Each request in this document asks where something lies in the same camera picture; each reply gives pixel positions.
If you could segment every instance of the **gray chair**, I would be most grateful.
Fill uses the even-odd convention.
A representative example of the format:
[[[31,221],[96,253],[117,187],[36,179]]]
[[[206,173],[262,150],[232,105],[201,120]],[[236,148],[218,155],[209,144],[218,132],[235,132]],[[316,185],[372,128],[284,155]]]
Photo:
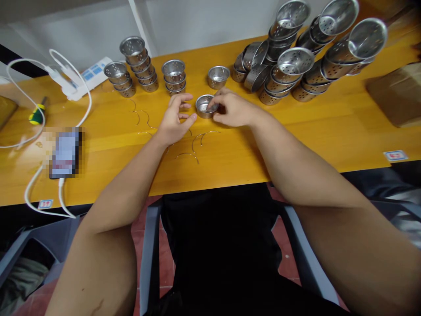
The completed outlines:
[[[387,199],[371,202],[388,220],[392,220],[399,212],[405,211],[421,222],[421,207],[416,204]],[[284,222],[296,260],[301,285],[316,295],[339,305],[338,295],[311,249],[294,208],[280,202],[278,204],[279,214]],[[159,301],[159,219],[161,208],[162,203],[159,200],[148,207],[146,212],[140,267],[141,316],[147,312],[148,306],[153,306]]]
[[[43,284],[47,284],[60,276],[64,261],[79,227],[80,216],[76,219],[64,219],[39,228],[23,231],[0,260],[0,287],[7,279],[14,264],[30,239],[43,245],[55,258],[55,262]]]

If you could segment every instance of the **screwdriver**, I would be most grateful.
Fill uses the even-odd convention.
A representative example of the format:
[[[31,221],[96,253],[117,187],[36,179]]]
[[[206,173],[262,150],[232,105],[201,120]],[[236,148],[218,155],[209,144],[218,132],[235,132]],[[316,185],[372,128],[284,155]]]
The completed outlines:
[[[43,98],[41,104],[38,104],[39,108],[45,115],[45,102],[47,101],[47,97]],[[29,121],[33,125],[39,125],[43,122],[43,116],[38,108],[34,110],[34,112],[29,116]]]

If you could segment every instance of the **wooden table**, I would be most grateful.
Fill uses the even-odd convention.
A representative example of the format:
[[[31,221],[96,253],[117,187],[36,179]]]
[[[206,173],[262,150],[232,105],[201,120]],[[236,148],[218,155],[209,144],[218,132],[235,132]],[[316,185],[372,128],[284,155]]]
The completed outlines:
[[[132,159],[150,139],[166,110],[169,96],[160,71],[169,59],[182,59],[186,63],[187,92],[195,100],[203,94],[213,94],[207,84],[207,72],[215,65],[232,67],[243,48],[265,36],[255,39],[206,47],[161,56],[152,59],[158,73],[160,87],[154,93],[144,92],[138,83],[132,98],[138,116],[133,113],[134,103],[122,98],[109,82],[92,92],[93,108],[83,127],[86,131],[81,172],[76,179],[65,184],[66,205],[93,203],[103,188]],[[332,84],[329,91],[309,103],[300,103],[288,96],[275,106],[263,105],[256,94],[247,93],[243,84],[231,78],[227,87],[272,113],[307,146],[331,163],[338,171],[390,166],[383,152],[404,150],[409,160],[421,159],[421,127],[398,129],[388,121],[364,88],[366,80],[385,75],[410,62],[417,61],[417,51],[410,44],[421,40],[419,32],[411,32],[393,46],[386,47],[375,62],[360,75],[344,77]],[[75,126],[84,115],[88,99],[70,102],[60,87],[49,77],[19,83],[35,100],[48,96],[47,127]],[[20,108],[0,131],[0,144],[9,145],[29,138],[39,127],[28,122],[33,105],[12,85],[1,86],[0,94],[18,102]],[[194,137],[211,130],[195,141],[195,152],[200,164],[190,155]],[[192,135],[173,145],[162,159],[153,181],[150,195],[168,194],[215,187],[264,182],[269,175],[251,132],[245,128],[228,128],[212,120],[198,118],[191,128]],[[46,141],[43,137],[19,149],[0,150],[0,206],[24,203],[27,183],[45,158]],[[53,199],[58,207],[57,181],[43,174],[37,180],[31,200]]]

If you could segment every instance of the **smartphone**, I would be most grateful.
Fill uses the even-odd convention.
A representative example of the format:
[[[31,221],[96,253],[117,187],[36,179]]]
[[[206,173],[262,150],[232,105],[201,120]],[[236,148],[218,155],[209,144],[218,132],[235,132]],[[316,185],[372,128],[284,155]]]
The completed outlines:
[[[82,131],[79,128],[59,132],[50,162],[50,179],[74,178],[78,173]]]

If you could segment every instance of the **floor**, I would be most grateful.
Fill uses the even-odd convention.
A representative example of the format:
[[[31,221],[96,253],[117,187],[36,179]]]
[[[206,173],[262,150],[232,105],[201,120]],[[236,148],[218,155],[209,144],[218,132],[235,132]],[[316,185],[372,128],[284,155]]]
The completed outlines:
[[[284,201],[282,196],[277,192],[275,188],[269,187],[269,190],[271,192],[272,198],[278,201]],[[154,203],[159,198],[160,196],[149,197],[146,201],[146,205]],[[132,238],[136,248],[137,262],[139,262],[138,275],[140,273],[140,262],[142,260],[143,238],[145,234],[145,219],[146,206],[145,209],[141,212],[138,219],[132,225]],[[285,226],[280,217],[278,217],[278,220],[275,226],[273,227],[272,232],[276,241],[278,242],[278,245],[282,250],[283,255],[282,262],[278,269],[279,274],[292,280],[298,285],[301,285],[291,244],[289,243]],[[171,289],[173,285],[175,265],[174,261],[172,260],[167,235],[162,227],[162,224],[160,224],[159,231],[159,265],[160,295],[163,296]],[[51,299],[51,295],[54,291],[55,285],[56,282],[52,282],[35,291],[27,299],[24,305],[22,305],[20,309],[14,313],[14,316],[43,316]],[[139,316],[139,278],[136,295],[136,305],[133,315]]]

